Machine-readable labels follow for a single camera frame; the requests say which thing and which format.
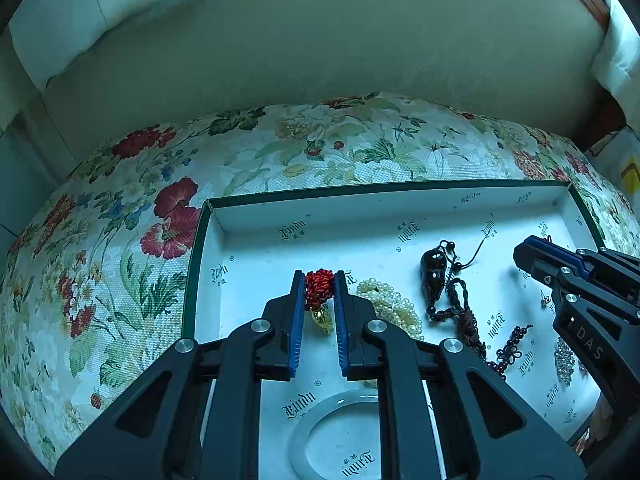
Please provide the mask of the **silver rhinestone leaf brooch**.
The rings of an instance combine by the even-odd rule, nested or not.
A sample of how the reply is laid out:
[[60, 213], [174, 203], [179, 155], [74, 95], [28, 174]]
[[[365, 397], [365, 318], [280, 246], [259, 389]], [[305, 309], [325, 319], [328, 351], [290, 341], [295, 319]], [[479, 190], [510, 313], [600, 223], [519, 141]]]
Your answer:
[[575, 355], [568, 344], [559, 337], [554, 346], [554, 367], [558, 381], [563, 388], [568, 388], [572, 383], [575, 369]]

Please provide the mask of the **white jade bangle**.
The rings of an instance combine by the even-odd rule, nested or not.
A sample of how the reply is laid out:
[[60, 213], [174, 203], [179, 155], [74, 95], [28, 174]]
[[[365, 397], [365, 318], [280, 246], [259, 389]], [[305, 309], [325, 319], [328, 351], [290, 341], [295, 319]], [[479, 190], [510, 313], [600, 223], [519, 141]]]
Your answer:
[[378, 393], [347, 390], [311, 408], [292, 434], [288, 458], [301, 479], [380, 478]]

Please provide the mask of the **red knot gold charm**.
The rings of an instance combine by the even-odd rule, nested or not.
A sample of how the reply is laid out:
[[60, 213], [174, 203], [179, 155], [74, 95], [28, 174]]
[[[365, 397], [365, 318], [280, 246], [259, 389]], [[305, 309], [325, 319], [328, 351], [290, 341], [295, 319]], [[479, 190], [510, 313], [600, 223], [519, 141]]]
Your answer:
[[332, 318], [326, 306], [334, 295], [333, 277], [333, 272], [326, 269], [309, 271], [305, 275], [305, 310], [326, 335], [333, 330]]

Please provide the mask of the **green white jewelry tray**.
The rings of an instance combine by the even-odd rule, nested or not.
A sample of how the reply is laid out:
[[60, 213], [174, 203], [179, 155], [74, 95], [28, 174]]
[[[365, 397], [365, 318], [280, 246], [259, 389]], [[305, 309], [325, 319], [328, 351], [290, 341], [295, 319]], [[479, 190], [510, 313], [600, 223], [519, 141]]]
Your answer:
[[[344, 272], [349, 292], [369, 299], [379, 318], [438, 344], [454, 336], [456, 324], [428, 318], [420, 261], [428, 250], [452, 245], [462, 263], [457, 293], [471, 307], [487, 352], [502, 348], [515, 327], [526, 328], [506, 381], [562, 439], [574, 442], [600, 391], [578, 359], [570, 386], [558, 381], [554, 305], [540, 305], [551, 292], [512, 258], [531, 235], [568, 250], [599, 243], [576, 188], [551, 181], [372, 185], [208, 200], [191, 254], [183, 331], [203, 344], [227, 337], [257, 318], [268, 300], [286, 294], [296, 271], [326, 269]], [[372, 380], [349, 382], [342, 375], [332, 301], [326, 306], [332, 332], [323, 333], [306, 313], [295, 377], [262, 385], [260, 478], [300, 479], [288, 446], [311, 408], [347, 390], [378, 392]]]

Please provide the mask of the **white yellow pillow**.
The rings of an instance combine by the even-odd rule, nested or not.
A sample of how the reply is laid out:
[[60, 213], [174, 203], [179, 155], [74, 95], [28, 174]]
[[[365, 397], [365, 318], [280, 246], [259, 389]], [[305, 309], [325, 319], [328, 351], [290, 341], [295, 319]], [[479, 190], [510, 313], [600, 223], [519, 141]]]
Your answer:
[[629, 127], [610, 133], [587, 151], [587, 158], [622, 192], [636, 216], [640, 200], [639, 135]]

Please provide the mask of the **floral bedspread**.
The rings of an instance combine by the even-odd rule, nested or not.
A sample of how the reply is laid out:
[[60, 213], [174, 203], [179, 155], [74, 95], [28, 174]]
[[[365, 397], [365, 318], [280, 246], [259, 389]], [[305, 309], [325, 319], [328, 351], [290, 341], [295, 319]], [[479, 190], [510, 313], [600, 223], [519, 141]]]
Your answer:
[[27, 454], [61, 454], [175, 341], [209, 197], [440, 180], [568, 181], [606, 246], [636, 254], [631, 204], [570, 140], [370, 93], [152, 125], [98, 148], [1, 260], [1, 405]]

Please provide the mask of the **right white curtain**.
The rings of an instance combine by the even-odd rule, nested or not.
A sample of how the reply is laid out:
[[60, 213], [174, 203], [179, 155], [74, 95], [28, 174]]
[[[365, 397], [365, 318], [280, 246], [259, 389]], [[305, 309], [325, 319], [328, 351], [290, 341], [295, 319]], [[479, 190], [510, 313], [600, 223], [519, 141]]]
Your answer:
[[639, 134], [639, 34], [618, 0], [606, 2], [610, 8], [610, 24], [592, 62], [591, 73], [620, 106], [627, 126]]

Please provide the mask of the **white curtain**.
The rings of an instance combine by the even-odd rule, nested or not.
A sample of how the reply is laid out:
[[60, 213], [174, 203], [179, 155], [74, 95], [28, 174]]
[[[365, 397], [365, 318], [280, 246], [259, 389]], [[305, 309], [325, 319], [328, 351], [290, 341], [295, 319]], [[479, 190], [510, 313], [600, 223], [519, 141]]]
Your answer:
[[192, 0], [1, 0], [1, 125], [110, 29]]
[[620, 106], [627, 126], [639, 134], [639, 34], [618, 0], [606, 2], [610, 8], [610, 24], [592, 62], [591, 73]]

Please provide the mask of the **left white curtain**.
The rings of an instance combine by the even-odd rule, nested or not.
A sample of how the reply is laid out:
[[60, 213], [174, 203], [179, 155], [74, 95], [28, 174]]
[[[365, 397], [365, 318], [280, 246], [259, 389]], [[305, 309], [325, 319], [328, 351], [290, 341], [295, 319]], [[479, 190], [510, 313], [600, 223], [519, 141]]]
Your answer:
[[192, 0], [1, 0], [1, 125], [110, 29]]

